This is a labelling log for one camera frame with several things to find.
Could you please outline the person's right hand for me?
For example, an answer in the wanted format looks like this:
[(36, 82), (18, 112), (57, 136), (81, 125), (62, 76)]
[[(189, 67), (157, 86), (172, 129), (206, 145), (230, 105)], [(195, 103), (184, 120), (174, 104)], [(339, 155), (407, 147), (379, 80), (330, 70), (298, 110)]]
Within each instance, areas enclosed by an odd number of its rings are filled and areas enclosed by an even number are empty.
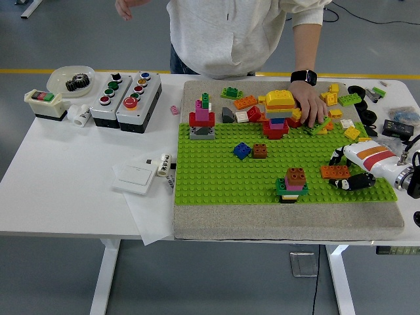
[(116, 0), (115, 9), (122, 19), (128, 21), (133, 18), (131, 13), (133, 7), (143, 6), (147, 3), (149, 0)]

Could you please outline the person's left hand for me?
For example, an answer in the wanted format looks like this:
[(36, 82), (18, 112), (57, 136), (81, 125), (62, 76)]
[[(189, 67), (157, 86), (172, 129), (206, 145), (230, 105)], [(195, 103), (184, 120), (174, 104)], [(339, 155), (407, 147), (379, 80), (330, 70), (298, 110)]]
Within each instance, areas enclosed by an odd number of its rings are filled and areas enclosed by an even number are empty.
[(302, 123), (313, 127), (315, 122), (324, 122), (324, 117), (327, 116), (327, 106), (313, 86), (305, 81), (294, 81), (290, 84), (289, 91), (300, 104)]

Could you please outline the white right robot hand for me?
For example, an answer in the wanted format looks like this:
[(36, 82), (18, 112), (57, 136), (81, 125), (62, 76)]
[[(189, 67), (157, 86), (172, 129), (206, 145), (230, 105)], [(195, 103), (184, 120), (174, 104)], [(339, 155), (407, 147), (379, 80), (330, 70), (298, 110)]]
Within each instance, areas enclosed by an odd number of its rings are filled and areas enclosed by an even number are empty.
[(400, 158), (386, 146), (373, 140), (349, 144), (337, 148), (329, 161), (329, 165), (336, 165), (345, 156), (347, 161), (371, 173), (376, 178), (384, 178), (396, 189), (406, 189), (406, 177), (413, 173), (410, 164), (399, 165)]

